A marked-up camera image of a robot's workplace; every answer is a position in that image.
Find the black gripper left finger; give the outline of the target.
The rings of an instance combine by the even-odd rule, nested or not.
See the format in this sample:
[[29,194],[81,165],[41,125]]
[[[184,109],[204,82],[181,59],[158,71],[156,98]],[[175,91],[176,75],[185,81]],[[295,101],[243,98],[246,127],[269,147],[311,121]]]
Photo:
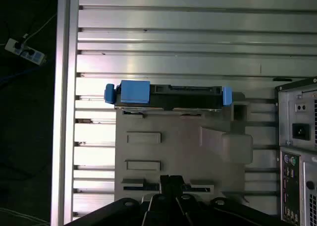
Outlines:
[[68,226],[169,226],[171,225],[171,177],[160,176],[160,193],[149,202],[122,198],[101,207]]

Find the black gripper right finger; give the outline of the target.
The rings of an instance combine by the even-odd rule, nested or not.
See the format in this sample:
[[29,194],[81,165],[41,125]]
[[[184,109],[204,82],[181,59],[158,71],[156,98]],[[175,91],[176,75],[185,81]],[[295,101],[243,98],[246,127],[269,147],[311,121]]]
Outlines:
[[290,224],[234,200],[216,197],[209,203],[184,193],[185,182],[180,175],[170,177],[173,209],[172,226],[289,226]]

